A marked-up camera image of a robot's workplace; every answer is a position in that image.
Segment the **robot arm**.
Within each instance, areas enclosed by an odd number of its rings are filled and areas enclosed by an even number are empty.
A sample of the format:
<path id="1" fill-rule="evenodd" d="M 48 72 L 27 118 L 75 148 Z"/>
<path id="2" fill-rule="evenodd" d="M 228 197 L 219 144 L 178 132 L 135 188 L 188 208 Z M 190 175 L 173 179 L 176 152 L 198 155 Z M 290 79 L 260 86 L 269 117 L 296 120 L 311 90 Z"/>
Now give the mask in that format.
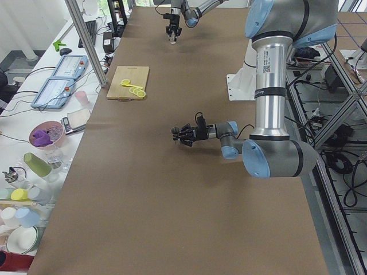
<path id="1" fill-rule="evenodd" d="M 337 1 L 254 1 L 245 23 L 245 36 L 256 51 L 255 127 L 240 139 L 234 121 L 173 128 L 174 140 L 186 146 L 217 138 L 226 159 L 241 155 L 248 173 L 257 178 L 297 177 L 316 165 L 311 145 L 291 140 L 284 127 L 286 62 L 289 48 L 318 45 L 334 38 Z"/>
<path id="2" fill-rule="evenodd" d="M 224 1 L 208 0 L 198 7 L 190 7 L 188 1 L 172 1 L 170 11 L 163 15 L 164 19 L 169 20 L 166 26 L 166 34 L 169 41 L 176 43 L 177 38 L 181 35 L 182 28 L 179 25 L 180 16 L 183 16 L 184 23 L 188 28 L 194 28 L 199 20 L 215 7 L 221 5 Z"/>

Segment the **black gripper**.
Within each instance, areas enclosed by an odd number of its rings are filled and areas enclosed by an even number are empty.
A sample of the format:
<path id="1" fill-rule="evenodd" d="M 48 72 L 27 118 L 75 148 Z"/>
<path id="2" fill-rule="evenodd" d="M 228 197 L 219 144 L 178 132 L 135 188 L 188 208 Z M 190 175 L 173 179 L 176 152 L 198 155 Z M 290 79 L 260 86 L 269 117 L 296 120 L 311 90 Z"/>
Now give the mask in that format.
<path id="1" fill-rule="evenodd" d="M 179 37 L 181 35 L 181 31 L 182 31 L 182 28 L 179 26 L 180 15 L 179 14 L 173 14 L 173 13 L 169 13 L 169 14 L 172 14 L 173 18 L 171 20 L 169 20 L 169 25 L 166 26 L 166 34 L 167 34 L 168 37 L 171 37 L 172 30 L 174 30 L 175 37 Z"/>
<path id="2" fill-rule="evenodd" d="M 208 140 L 216 137 L 216 125 L 209 124 L 205 127 L 192 127 L 187 123 L 180 128 L 179 135 L 193 135 L 193 136 L 173 136 L 174 141 L 179 141 L 185 146 L 192 147 L 196 140 Z"/>

